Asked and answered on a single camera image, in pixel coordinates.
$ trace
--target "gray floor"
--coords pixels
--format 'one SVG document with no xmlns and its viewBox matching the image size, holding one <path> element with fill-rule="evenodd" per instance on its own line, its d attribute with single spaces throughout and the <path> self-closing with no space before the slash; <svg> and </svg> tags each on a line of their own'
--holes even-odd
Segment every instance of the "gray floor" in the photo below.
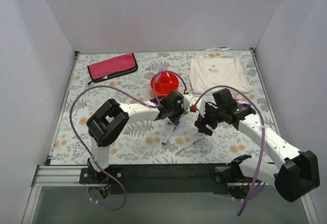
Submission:
<svg viewBox="0 0 327 224">
<path fill-rule="evenodd" d="M 122 195 L 108 203 L 118 205 Z M 273 187 L 236 213 L 239 201 L 211 193 L 128 194 L 126 206 L 110 211 L 89 201 L 86 187 L 43 187 L 33 223 L 308 223 L 300 200 L 285 201 Z"/>
</svg>

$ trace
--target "gray wall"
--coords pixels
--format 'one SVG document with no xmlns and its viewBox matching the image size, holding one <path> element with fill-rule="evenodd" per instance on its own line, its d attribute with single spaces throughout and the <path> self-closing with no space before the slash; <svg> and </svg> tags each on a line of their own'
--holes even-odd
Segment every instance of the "gray wall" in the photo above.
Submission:
<svg viewBox="0 0 327 224">
<path fill-rule="evenodd" d="M 21 222 L 74 53 L 45 0 L 0 0 L 0 223 Z"/>
<path fill-rule="evenodd" d="M 75 51 L 257 46 L 281 0 L 46 0 Z"/>
<path fill-rule="evenodd" d="M 282 0 L 257 47 L 282 135 L 319 160 L 311 197 L 327 223 L 327 0 Z"/>
</svg>

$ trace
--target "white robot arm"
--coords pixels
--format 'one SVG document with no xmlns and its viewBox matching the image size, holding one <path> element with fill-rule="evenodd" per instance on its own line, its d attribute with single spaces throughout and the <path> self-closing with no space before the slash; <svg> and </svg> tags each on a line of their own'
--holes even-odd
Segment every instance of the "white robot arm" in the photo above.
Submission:
<svg viewBox="0 0 327 224">
<path fill-rule="evenodd" d="M 142 120 L 159 120 L 169 118 L 176 122 L 187 112 L 199 112 L 195 126 L 200 133 L 212 135 L 218 123 L 226 122 L 249 136 L 256 144 L 261 145 L 262 126 L 259 117 L 249 105 L 239 105 L 232 98 L 228 89 L 213 93 L 216 106 L 191 94 L 181 94 L 176 90 L 169 93 L 160 102 L 158 108 L 150 108 L 140 104 L 118 104 L 109 99 L 88 120 L 87 126 L 92 140 L 92 153 L 97 163 L 106 169 L 109 167 L 109 146 L 115 142 L 124 126 Z M 146 104 L 156 106 L 155 99 Z M 274 164 L 262 163 L 258 180 L 275 186 L 283 198 L 292 202 L 320 185 L 317 157 L 311 152 L 303 153 L 290 145 L 270 128 L 265 128 L 265 152 Z M 222 172 L 222 177 L 252 177 L 258 159 L 250 155 L 237 157 L 230 168 Z M 100 169 L 93 159 L 88 167 L 95 173 Z"/>
</svg>

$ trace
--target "white cloth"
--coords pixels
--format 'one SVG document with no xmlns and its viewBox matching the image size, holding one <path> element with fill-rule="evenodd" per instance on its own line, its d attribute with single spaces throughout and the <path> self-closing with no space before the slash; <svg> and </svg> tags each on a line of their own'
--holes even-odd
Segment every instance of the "white cloth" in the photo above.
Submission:
<svg viewBox="0 0 327 224">
<path fill-rule="evenodd" d="M 204 59 L 199 56 L 190 60 L 190 82 L 194 93 L 202 94 L 216 85 L 228 85 L 241 92 L 250 92 L 239 58 Z M 213 89 L 207 95 L 221 89 Z"/>
</svg>

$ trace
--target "table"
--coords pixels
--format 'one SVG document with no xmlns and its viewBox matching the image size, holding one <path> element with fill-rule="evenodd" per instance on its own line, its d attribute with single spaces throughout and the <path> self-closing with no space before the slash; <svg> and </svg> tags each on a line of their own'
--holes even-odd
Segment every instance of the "table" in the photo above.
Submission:
<svg viewBox="0 0 327 224">
<path fill-rule="evenodd" d="M 244 74 L 253 89 L 247 95 L 262 111 L 265 123 L 276 131 L 264 87 L 250 51 L 134 53 L 138 64 L 137 72 L 97 84 L 87 84 L 90 81 L 87 65 L 122 54 L 124 53 L 85 54 L 80 55 L 76 60 L 72 79 L 67 89 L 67 100 L 58 121 L 56 139 L 49 153 L 51 165 L 85 165 L 87 162 L 89 155 L 73 133 L 68 118 L 72 102 L 83 90 L 97 84 L 105 84 L 127 91 L 141 101 L 147 101 L 153 98 L 150 90 L 150 79 L 160 66 L 165 66 L 180 74 L 188 88 L 191 89 L 189 59 L 198 55 L 205 58 L 240 58 Z M 182 84 L 180 84 L 180 91 L 183 91 Z M 112 89 L 98 88 L 81 97 L 75 106 L 74 124 L 88 146 L 90 146 L 90 137 L 86 122 L 110 98 L 114 98 L 119 103 L 135 102 Z M 205 96 L 205 100 L 213 101 L 213 98 L 212 96 Z M 127 125 L 116 142 L 110 147 L 110 164 L 228 163 L 242 154 L 259 155 L 260 148 L 251 139 L 226 123 L 219 124 L 211 137 L 198 133 L 194 126 L 196 118 L 197 114 L 194 113 L 182 118 L 180 125 L 165 146 L 161 142 L 172 128 L 172 125 L 168 125 L 166 120 L 140 121 Z M 177 156 L 174 154 L 183 146 L 198 139 L 201 140 L 194 146 L 182 151 Z M 264 161 L 271 160 L 264 154 Z"/>
</svg>

